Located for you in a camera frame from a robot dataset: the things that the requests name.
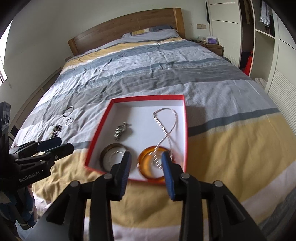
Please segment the light switch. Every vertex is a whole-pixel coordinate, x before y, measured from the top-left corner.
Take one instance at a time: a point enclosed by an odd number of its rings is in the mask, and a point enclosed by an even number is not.
[[[196,26],[200,29],[207,29],[207,26],[205,24],[197,24]]]

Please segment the wardrobe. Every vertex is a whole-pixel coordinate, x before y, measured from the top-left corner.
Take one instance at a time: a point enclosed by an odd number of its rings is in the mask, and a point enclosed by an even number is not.
[[[296,134],[296,43],[281,19],[271,9],[272,24],[262,24],[261,0],[207,0],[207,6],[210,34],[224,56],[240,67],[242,53],[253,51],[249,76],[267,80],[265,92]]]

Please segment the bangle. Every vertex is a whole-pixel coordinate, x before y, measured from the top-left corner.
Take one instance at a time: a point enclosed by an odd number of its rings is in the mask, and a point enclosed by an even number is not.
[[[73,108],[73,109],[72,109],[72,111],[70,112],[70,114],[65,115],[66,111],[69,110],[69,109],[71,109],[71,108]],[[65,110],[63,111],[63,117],[67,117],[67,116],[71,115],[73,111],[74,111],[74,106],[70,106],[70,107],[68,107],[67,109],[65,109]]]
[[[155,146],[150,146],[143,150],[141,154],[138,157],[138,163],[137,167],[139,168],[140,173],[147,178],[148,180],[152,180],[155,182],[163,182],[164,181],[164,176],[161,177],[155,177],[152,172],[151,172],[151,167],[154,167],[153,165],[153,157],[154,155],[156,156],[161,156],[161,154],[164,151],[169,151],[165,147],[159,146],[156,150],[156,153],[154,152]]]
[[[109,157],[109,163],[111,162],[111,158],[113,155],[119,153],[119,154],[124,154],[125,151],[127,151],[127,148],[122,145],[122,144],[119,144],[119,143],[113,143],[113,144],[110,144],[108,146],[106,146],[101,154],[100,154],[100,159],[99,159],[99,163],[100,163],[100,168],[102,169],[102,171],[104,172],[110,172],[110,170],[107,170],[105,167],[104,167],[104,157],[105,155],[107,154],[108,151],[110,151],[111,149],[114,149],[114,148],[121,148],[121,149],[124,149],[124,151],[115,151],[114,153],[111,154],[111,156]]]

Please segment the amber bangle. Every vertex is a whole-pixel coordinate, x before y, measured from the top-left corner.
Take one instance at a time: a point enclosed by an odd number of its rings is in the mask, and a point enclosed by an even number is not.
[[[137,163],[137,167],[139,168],[140,173],[147,178],[148,180],[154,181],[154,182],[163,182],[164,181],[164,176],[162,177],[153,177],[151,174],[151,157],[149,155],[149,153],[153,152],[155,149],[155,146],[150,146],[148,148],[146,148],[145,150],[143,150],[141,152],[141,154],[138,157],[138,163]],[[159,146],[157,149],[157,152],[161,151],[169,151],[168,149]]]
[[[104,168],[104,157],[105,157],[105,155],[106,155],[106,153],[108,152],[108,151],[110,151],[111,149],[113,149],[113,148],[123,148],[123,149],[125,149],[125,151],[127,151],[127,148],[124,146],[124,145],[122,145],[122,144],[119,144],[119,143],[113,143],[113,144],[110,144],[110,145],[108,145],[108,146],[106,146],[103,150],[102,150],[102,152],[101,152],[101,154],[100,154],[100,159],[99,159],[99,163],[100,163],[100,168],[102,169],[102,171],[104,171],[104,172],[109,172],[108,170],[106,170],[105,168]]]

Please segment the orange bangle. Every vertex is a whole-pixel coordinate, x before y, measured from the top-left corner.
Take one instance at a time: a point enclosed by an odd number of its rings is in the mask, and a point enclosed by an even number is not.
[[[141,152],[141,154],[138,157],[138,163],[137,163],[137,167],[139,168],[140,173],[147,178],[148,180],[152,180],[155,182],[163,182],[164,181],[164,176],[162,177],[153,177],[152,173],[151,173],[151,155],[150,153],[153,152],[155,149],[155,146],[150,146],[148,148],[146,148],[145,150],[143,150]],[[158,155],[161,155],[162,152],[164,151],[169,151],[168,149],[159,146],[156,153],[158,153]]]

